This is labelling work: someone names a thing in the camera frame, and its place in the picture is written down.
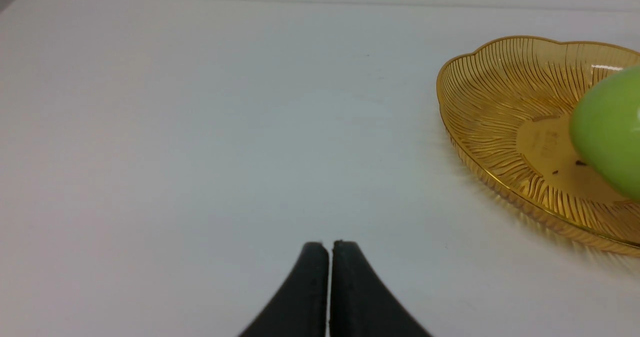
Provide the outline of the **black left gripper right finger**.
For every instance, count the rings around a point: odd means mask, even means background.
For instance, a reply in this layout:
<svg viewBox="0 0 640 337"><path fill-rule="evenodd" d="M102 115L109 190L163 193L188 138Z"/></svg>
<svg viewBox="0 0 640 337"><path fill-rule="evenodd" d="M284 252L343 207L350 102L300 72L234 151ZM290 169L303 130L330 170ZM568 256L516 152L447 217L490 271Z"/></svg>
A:
<svg viewBox="0 0 640 337"><path fill-rule="evenodd" d="M429 337L387 289L358 243L333 244L330 293L332 337Z"/></svg>

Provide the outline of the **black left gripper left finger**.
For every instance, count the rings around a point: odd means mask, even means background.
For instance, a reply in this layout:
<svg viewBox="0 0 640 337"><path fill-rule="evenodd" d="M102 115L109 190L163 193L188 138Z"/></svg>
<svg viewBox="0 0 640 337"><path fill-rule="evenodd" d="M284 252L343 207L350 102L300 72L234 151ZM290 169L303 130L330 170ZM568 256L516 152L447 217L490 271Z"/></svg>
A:
<svg viewBox="0 0 640 337"><path fill-rule="evenodd" d="M329 253L306 242L290 273L242 337L324 337L329 294Z"/></svg>

